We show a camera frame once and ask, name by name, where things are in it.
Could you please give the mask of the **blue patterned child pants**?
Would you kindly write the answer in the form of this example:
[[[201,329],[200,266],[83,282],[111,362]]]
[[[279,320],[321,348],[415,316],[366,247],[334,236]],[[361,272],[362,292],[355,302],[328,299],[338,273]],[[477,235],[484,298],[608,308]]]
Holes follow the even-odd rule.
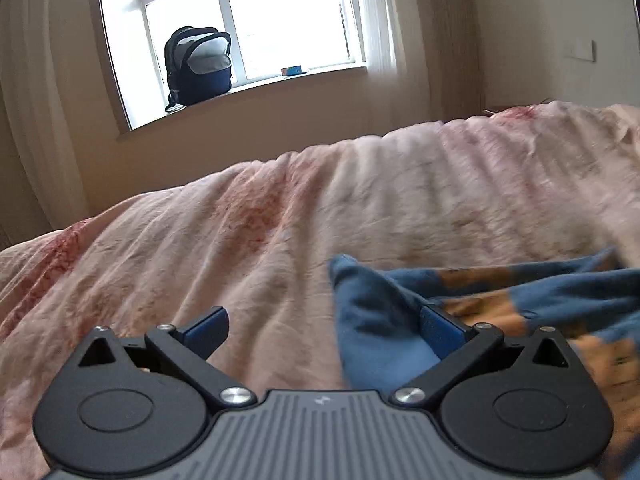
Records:
[[[465,325],[506,336],[556,328],[612,408],[613,437],[600,468],[639,475],[639,271],[616,251],[564,261],[459,269],[371,269],[348,255],[329,264],[338,352],[354,389],[391,394],[433,366],[421,312],[439,308]]]

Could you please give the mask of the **pink floral bed quilt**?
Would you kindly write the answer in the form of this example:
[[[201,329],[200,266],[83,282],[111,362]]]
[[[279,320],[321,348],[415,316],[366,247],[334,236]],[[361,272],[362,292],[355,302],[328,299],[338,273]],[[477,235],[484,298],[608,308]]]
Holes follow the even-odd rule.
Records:
[[[1,254],[1,474],[48,470],[32,414],[94,326],[227,309],[214,363],[256,392],[337,389],[329,262],[386,270],[639,262],[639,112],[552,102],[240,162]]]

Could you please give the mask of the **dark blue backpack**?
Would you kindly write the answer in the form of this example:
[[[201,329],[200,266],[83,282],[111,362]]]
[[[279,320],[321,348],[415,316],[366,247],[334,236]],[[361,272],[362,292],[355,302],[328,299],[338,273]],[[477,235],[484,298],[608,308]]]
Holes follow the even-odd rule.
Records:
[[[165,112],[228,93],[232,87],[232,39],[215,27],[184,26],[165,44],[168,103]]]

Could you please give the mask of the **small blue box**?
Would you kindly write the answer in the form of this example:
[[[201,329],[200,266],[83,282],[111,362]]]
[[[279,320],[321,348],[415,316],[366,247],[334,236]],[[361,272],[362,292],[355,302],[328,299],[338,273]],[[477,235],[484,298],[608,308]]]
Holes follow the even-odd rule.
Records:
[[[304,73],[305,71],[303,70],[303,67],[300,65],[283,67],[281,70],[282,77],[295,77],[295,76],[303,75]]]

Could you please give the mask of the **white framed window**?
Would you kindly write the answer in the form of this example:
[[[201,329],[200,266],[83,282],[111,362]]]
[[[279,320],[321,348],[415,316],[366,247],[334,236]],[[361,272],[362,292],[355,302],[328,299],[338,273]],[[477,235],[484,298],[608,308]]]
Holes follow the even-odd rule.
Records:
[[[120,130],[170,113],[165,44],[180,27],[215,27],[232,39],[232,90],[322,74],[364,61],[358,0],[91,0],[101,61]]]

